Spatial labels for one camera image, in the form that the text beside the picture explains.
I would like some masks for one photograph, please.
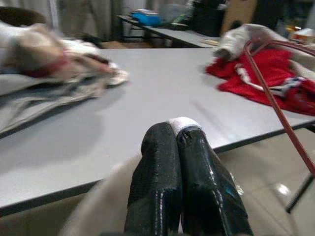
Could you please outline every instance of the fabric pile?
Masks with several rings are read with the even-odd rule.
[[[127,73],[90,43],[62,40],[44,25],[0,22],[0,134],[60,106],[99,97]]]
[[[270,105],[243,48],[248,40],[287,41],[272,30],[247,24],[226,33],[215,51],[217,57],[206,72],[227,79],[219,85],[249,100]],[[267,48],[254,55],[267,85],[279,106],[288,111],[315,116],[315,58],[303,52],[284,48]]]

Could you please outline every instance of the white table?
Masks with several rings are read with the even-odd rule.
[[[204,73],[211,49],[120,49],[104,55],[130,82],[0,139],[0,214],[87,191],[139,153],[147,129],[169,118],[199,122],[216,151],[282,133],[273,109],[221,92]],[[314,117],[284,112],[296,128]]]
[[[180,30],[171,30],[171,29],[161,29],[161,28],[154,28],[149,26],[144,26],[140,23],[138,23],[136,20],[131,19],[128,16],[118,16],[118,18],[121,20],[121,40],[123,41],[124,38],[124,27],[123,22],[127,22],[131,25],[137,26],[147,32],[156,34],[158,36],[161,36],[162,38],[170,39],[173,41],[180,42],[186,46],[189,47],[195,47],[195,48],[213,48],[215,46],[202,43],[203,39],[209,39],[214,41],[219,41],[219,37],[208,37],[199,33],[196,33],[191,30],[187,31],[180,31]]]

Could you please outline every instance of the tile floor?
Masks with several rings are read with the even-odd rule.
[[[315,160],[315,134],[296,131]],[[244,191],[242,199],[255,236],[315,235],[315,186],[289,215],[284,206],[308,171],[287,135],[220,154]],[[83,195],[0,219],[1,236],[55,236]]]

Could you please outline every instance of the background table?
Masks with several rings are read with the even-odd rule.
[[[86,192],[139,153],[151,125],[169,118],[195,119],[217,152],[283,133],[271,107],[217,90],[223,80],[204,73],[211,51],[103,50],[129,82],[0,139],[0,214]],[[295,128],[315,123],[284,113]]]
[[[131,25],[137,26],[141,28],[144,31],[147,31],[149,33],[156,34],[160,36],[161,38],[170,39],[175,42],[180,42],[184,46],[188,47],[194,47],[194,48],[213,48],[215,46],[202,43],[202,39],[210,39],[218,41],[219,37],[208,37],[196,32],[193,32],[191,30],[187,31],[179,31],[179,30],[171,30],[171,29],[161,29],[161,28],[154,28],[149,26],[144,26],[140,24],[138,21],[131,19],[129,16],[118,16],[120,19],[120,32],[121,32],[121,41],[124,41],[128,38],[143,38],[142,36],[125,36],[124,35],[124,25],[123,22],[127,22]]]

